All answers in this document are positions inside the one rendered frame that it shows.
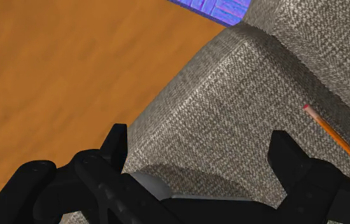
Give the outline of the orange pencil with pink eraser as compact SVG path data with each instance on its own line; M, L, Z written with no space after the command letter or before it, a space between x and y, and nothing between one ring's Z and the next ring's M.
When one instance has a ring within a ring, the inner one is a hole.
M350 156L350 145L309 104L305 104L303 110Z

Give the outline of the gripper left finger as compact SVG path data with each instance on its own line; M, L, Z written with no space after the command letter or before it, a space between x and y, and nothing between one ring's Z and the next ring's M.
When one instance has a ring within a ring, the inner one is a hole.
M58 168L49 160L22 164L0 191L0 224L59 224L90 211L96 224L175 224L169 212L131 175L127 126L114 124L98 150L83 150Z

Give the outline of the grey fabric sofa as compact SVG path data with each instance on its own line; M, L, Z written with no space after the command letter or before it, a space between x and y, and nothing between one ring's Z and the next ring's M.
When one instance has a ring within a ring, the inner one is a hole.
M350 177L303 104L350 145L350 0L252 0L129 127L122 173L184 224L281 224L273 131Z

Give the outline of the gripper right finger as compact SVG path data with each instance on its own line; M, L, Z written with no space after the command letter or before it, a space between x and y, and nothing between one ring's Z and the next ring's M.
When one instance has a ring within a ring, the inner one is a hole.
M281 224L350 224L350 177L336 166L309 157L284 130L272 132L267 161L286 191Z

